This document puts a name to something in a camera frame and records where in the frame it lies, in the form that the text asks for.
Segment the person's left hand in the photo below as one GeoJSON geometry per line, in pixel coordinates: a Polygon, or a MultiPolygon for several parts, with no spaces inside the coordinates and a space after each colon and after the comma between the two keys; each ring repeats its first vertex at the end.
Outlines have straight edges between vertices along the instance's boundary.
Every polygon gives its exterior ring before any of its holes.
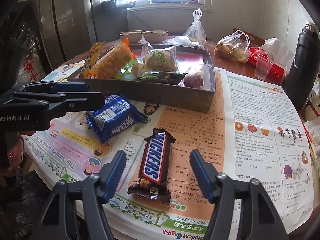
{"type": "Polygon", "coordinates": [[[9,167],[8,167],[9,172],[16,170],[23,160],[23,150],[24,150],[23,135],[31,136],[34,133],[35,131],[24,131],[24,132],[18,133],[15,144],[7,152],[7,157],[9,159],[9,167]]]}

